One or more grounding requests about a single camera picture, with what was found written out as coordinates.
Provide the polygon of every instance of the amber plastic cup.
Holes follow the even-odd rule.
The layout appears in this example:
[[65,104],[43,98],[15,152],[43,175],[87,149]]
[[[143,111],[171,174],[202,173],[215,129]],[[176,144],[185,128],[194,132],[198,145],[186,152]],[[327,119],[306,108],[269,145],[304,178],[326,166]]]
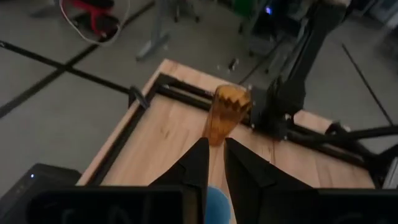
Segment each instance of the amber plastic cup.
[[217,87],[202,136],[209,139],[209,145],[220,146],[250,108],[250,92],[234,85]]

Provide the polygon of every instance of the blue object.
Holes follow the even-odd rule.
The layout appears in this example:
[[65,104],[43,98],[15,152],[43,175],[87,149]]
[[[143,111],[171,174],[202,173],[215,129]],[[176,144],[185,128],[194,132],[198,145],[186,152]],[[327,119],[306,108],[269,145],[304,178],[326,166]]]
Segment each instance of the blue object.
[[231,207],[226,195],[216,187],[207,188],[205,224],[229,224]]
[[266,13],[268,14],[268,15],[272,15],[272,9],[270,8],[270,7],[266,7]]

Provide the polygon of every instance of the concrete floor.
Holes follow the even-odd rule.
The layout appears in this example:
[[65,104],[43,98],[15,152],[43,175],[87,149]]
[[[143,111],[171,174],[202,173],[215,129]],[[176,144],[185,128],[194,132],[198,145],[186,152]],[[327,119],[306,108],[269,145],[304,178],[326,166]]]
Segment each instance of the concrete floor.
[[[0,40],[65,63],[89,44],[82,41],[59,17],[32,19],[32,4],[13,0],[0,2]],[[132,0],[131,13],[146,0]],[[123,13],[123,1],[115,12]],[[98,48],[74,67],[128,87],[143,87],[164,58],[238,82],[257,63],[249,57],[243,38],[237,34],[239,18],[227,9],[202,3],[202,21],[165,18],[170,40],[143,62],[135,56],[150,37],[154,9],[143,14],[122,32],[110,47]],[[398,74],[392,60],[380,56],[378,46],[386,31],[378,24],[351,19],[333,31],[322,47],[307,80],[305,107],[351,129],[387,125],[388,122],[345,54],[344,43],[393,122],[398,122]],[[240,61],[233,73],[226,65]],[[0,106],[43,79],[55,68],[0,48]],[[266,87],[274,74],[266,64],[245,84]],[[83,172],[127,108],[127,96],[91,81],[63,73],[23,104],[0,119],[0,195],[36,162]],[[398,138],[366,141],[381,152]]]

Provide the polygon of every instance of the cable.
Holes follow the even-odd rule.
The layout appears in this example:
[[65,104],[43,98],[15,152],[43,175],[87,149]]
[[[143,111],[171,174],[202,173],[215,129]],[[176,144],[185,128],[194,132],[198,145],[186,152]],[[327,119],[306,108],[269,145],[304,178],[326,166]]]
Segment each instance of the cable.
[[242,85],[280,46],[281,43],[285,40],[286,36],[282,37],[275,46],[250,70],[250,72],[245,75],[241,81],[238,82],[239,85]]
[[127,2],[127,9],[126,12],[124,13],[124,17],[123,20],[121,21],[121,23],[118,25],[118,30],[116,31],[116,33],[113,35],[112,38],[110,38],[109,40],[107,40],[106,42],[98,42],[97,40],[92,40],[89,39],[87,37],[85,37],[79,30],[79,28],[77,28],[73,22],[68,18],[67,14],[65,13],[65,11],[63,10],[63,0],[59,0],[59,5],[60,5],[60,9],[61,12],[64,16],[64,18],[67,20],[67,22],[74,28],[74,30],[80,35],[81,38],[83,38],[83,40],[87,41],[90,44],[96,44],[96,45],[100,45],[102,47],[107,47],[110,46],[111,44],[113,44],[116,39],[119,37],[120,32],[122,31],[122,28],[124,26],[124,23],[127,21],[127,18],[129,16],[129,12],[130,12],[130,0],[126,0]]

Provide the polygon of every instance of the wooden tabletop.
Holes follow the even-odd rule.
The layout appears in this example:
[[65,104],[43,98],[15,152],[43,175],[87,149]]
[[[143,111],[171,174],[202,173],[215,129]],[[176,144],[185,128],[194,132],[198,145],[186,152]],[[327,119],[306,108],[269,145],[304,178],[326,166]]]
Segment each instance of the wooden tabletop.
[[[146,94],[159,72],[168,74],[204,90],[214,91],[225,80],[171,60],[164,60],[143,88]],[[78,185],[85,185],[102,160],[138,102],[128,109],[99,153],[83,173]],[[115,160],[103,185],[149,185],[174,164],[201,137],[207,112],[170,98],[156,95],[131,137]],[[295,122],[306,128],[324,132],[331,121],[301,111]],[[286,173],[312,187],[373,188],[368,172],[317,151],[288,141],[274,141],[239,125],[229,135]],[[222,146],[210,148],[209,185],[220,188],[226,195],[228,186],[224,174]]]

